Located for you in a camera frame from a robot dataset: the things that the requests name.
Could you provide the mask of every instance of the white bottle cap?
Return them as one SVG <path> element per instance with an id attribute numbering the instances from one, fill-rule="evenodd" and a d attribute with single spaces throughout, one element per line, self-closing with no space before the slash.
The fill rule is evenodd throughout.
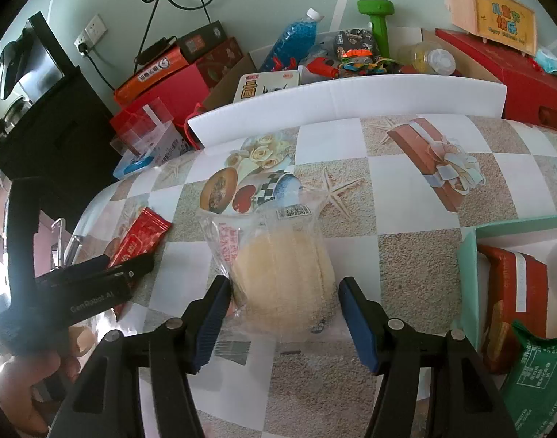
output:
<path id="1" fill-rule="evenodd" d="M 426 62 L 442 76 L 450 76 L 455 72 L 455 59 L 446 49 L 433 49 L 427 54 Z"/>
<path id="2" fill-rule="evenodd" d="M 309 18 L 311 18 L 312 20 L 317 21 L 317 23 L 324 18 L 318 12 L 316 12 L 313 8 L 309 8 L 309 10 L 307 11 L 307 16 Z"/>

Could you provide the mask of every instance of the silver screw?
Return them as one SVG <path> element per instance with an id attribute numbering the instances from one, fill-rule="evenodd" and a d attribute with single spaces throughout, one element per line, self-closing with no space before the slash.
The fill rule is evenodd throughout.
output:
<path id="1" fill-rule="evenodd" d="M 167 329 L 179 329 L 182 324 L 183 321 L 181 320 L 181 318 L 171 318 L 167 320 L 165 326 L 167 327 Z"/>
<path id="2" fill-rule="evenodd" d="M 465 333 L 461 329 L 452 329 L 451 337 L 455 341 L 463 341 L 465 339 Z"/>
<path id="3" fill-rule="evenodd" d="M 113 329 L 112 331 L 108 331 L 104 335 L 104 339 L 106 339 L 108 342 L 113 342 L 116 341 L 117 339 L 120 339 L 121 335 L 122 333 L 118 329 Z"/>
<path id="4" fill-rule="evenodd" d="M 404 327 L 404 323 L 400 319 L 393 318 L 388 321 L 388 327 L 396 331 L 401 330 Z"/>

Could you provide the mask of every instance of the green dumbbell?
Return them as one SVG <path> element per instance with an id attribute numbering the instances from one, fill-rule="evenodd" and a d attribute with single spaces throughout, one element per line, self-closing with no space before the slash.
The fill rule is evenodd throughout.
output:
<path id="1" fill-rule="evenodd" d="M 367 14 L 372 22 L 372 33 L 383 58 L 390 57 L 388 46 L 388 29 L 386 16 L 394 14 L 394 4 L 389 0 L 358 0 L 357 9 L 361 14 Z"/>

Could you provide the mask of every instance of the clear jar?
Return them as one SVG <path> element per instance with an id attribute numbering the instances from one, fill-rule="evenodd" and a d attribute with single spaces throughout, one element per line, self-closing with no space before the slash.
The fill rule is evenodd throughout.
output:
<path id="1" fill-rule="evenodd" d="M 450 76 L 455 72 L 453 55 L 434 41 L 421 41 L 398 49 L 398 62 L 411 65 L 421 74 Z"/>

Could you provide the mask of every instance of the table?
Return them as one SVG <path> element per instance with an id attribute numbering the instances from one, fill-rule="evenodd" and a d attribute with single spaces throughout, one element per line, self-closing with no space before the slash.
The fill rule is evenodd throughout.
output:
<path id="1" fill-rule="evenodd" d="M 456 212 L 388 135 L 417 116 L 468 153 L 469 166 L 482 176 Z M 412 114 L 304 125 L 282 136 L 292 141 L 285 170 L 329 192 L 319 222 L 336 278 L 354 276 L 368 299 L 423 332 L 444 332 L 458 315 L 456 250 L 472 226 L 557 214 L 557 132 L 543 127 Z M 173 222 L 155 270 L 142 279 L 119 323 L 108 312 L 95 318 L 99 337 L 111 327 L 153 330 L 203 296 L 217 269 L 195 217 L 200 193 L 244 144 L 187 153 L 132 174 L 91 202 L 74 232 L 85 235 L 78 261 L 122 238 L 145 206 Z M 378 382 L 357 359 L 345 328 L 336 325 L 323 342 L 304 344 L 223 329 L 210 363 L 189 380 L 213 436 L 363 436 Z M 142 373 L 143 418 L 147 436 L 154 436 L 149 382 Z"/>

